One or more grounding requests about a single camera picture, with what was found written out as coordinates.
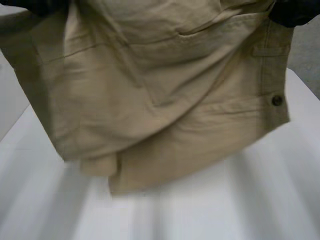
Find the back pocket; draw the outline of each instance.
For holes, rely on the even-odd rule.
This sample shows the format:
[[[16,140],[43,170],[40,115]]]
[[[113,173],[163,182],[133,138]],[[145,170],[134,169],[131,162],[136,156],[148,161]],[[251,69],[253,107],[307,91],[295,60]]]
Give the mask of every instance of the back pocket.
[[[156,43],[132,44],[133,58],[153,103],[201,98],[215,82],[222,62],[252,34],[268,12],[248,13]]]

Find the white backdrop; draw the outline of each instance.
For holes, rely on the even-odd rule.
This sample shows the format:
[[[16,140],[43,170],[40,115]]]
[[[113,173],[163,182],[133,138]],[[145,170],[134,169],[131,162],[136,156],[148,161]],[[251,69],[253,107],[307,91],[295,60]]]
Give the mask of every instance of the white backdrop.
[[[320,101],[287,72],[292,122],[170,184],[112,198],[64,164],[28,107],[0,142],[0,240],[320,240]]]

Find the button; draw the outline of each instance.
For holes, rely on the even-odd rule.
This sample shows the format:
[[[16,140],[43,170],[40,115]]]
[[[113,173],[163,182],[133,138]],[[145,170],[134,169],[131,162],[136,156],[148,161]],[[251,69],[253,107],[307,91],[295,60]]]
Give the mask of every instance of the button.
[[[280,106],[284,102],[284,99],[282,96],[276,95],[272,98],[272,104],[274,106]]]

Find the dark sleeve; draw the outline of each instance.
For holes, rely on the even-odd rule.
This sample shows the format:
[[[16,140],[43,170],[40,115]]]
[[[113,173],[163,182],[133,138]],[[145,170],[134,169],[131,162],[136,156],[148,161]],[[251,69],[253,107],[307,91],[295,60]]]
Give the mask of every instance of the dark sleeve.
[[[68,0],[0,0],[0,4],[25,8],[44,17],[68,5]]]
[[[304,25],[320,14],[320,0],[278,0],[270,19],[288,28]]]

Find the beige fabric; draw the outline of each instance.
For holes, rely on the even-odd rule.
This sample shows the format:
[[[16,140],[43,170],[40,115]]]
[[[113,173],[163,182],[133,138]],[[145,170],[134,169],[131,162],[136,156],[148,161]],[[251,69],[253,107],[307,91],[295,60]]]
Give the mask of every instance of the beige fabric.
[[[293,30],[268,20],[272,4],[79,0],[24,15],[23,27],[0,18],[0,47],[62,158],[123,193],[200,170],[289,120]]]

